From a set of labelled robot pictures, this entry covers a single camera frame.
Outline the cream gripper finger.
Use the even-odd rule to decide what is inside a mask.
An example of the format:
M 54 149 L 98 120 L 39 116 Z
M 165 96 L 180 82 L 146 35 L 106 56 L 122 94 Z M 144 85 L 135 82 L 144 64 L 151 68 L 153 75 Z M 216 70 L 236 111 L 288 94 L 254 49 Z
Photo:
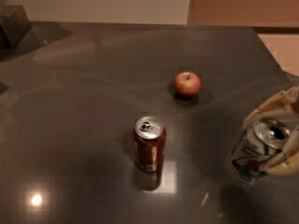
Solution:
M 299 172 L 299 126 L 292 131 L 282 151 L 261 164 L 259 170 L 270 175 L 290 175 Z
M 299 87 L 293 86 L 287 91 L 279 91 L 259 105 L 244 119 L 242 130 L 245 131 L 259 119 L 298 120 Z

